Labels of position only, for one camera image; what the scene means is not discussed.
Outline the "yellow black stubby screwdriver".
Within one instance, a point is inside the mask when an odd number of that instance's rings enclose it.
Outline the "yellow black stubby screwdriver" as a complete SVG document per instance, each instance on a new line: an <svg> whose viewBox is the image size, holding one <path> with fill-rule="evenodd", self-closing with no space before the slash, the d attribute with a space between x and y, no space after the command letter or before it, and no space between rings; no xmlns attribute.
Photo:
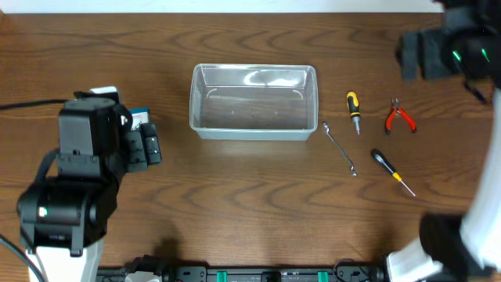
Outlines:
<svg viewBox="0 0 501 282"><path fill-rule="evenodd" d="M350 91L346 95L346 101L347 101L347 107L350 113L350 118L351 121L353 122L355 126L355 130L357 134L360 134L360 120L361 120L361 114L359 110L359 99L356 95L355 92Z"/></svg>

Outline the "clear plastic container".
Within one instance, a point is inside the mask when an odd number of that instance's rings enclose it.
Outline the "clear plastic container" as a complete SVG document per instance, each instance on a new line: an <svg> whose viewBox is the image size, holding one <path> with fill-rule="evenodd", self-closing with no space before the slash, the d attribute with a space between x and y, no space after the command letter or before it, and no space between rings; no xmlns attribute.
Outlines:
<svg viewBox="0 0 501 282"><path fill-rule="evenodd" d="M200 63L193 69L189 125L202 139L305 141L318 123L313 66Z"/></svg>

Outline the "silver wrench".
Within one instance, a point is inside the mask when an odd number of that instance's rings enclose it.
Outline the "silver wrench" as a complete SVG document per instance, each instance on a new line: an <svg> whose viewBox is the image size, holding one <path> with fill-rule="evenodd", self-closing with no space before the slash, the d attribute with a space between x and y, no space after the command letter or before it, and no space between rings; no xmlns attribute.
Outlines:
<svg viewBox="0 0 501 282"><path fill-rule="evenodd" d="M330 130L330 126L329 124L324 121L323 122L323 127L325 128L325 131L326 131L326 135L329 137L329 139L331 140L331 142L337 147L337 149L340 151L340 154L341 156L346 160L346 162L348 163L349 167L350 167L350 171L351 171L351 174L353 176L357 176L358 173L356 172L355 170L355 166L353 164L353 162L351 161L350 157L345 153L345 151L343 150L343 148L341 147L341 145L335 140L335 138L331 135L331 130Z"/></svg>

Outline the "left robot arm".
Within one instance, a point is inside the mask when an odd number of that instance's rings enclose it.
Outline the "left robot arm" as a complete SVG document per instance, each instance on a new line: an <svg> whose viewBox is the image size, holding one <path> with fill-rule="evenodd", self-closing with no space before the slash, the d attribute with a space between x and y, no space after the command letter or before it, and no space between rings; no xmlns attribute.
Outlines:
<svg viewBox="0 0 501 282"><path fill-rule="evenodd" d="M64 102L59 146L17 203L30 280L96 280L122 179L162 161L156 126L141 111L135 119L113 86Z"/></svg>

